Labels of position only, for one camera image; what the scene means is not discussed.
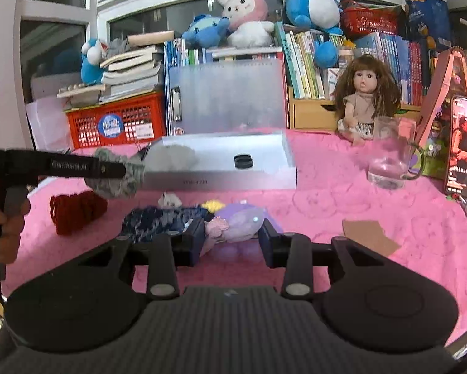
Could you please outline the person's left hand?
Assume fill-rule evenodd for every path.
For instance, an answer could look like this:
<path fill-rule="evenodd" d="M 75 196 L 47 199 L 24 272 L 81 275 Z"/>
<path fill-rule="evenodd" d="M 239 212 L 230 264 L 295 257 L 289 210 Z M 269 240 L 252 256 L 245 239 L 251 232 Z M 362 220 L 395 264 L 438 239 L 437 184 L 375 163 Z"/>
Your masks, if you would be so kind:
<path fill-rule="evenodd" d="M 21 233 L 25 226 L 25 217 L 31 210 L 29 199 L 23 201 L 20 212 L 11 217 L 7 217 L 0 211 L 0 263 L 11 264 L 17 259 L 21 244 Z"/>

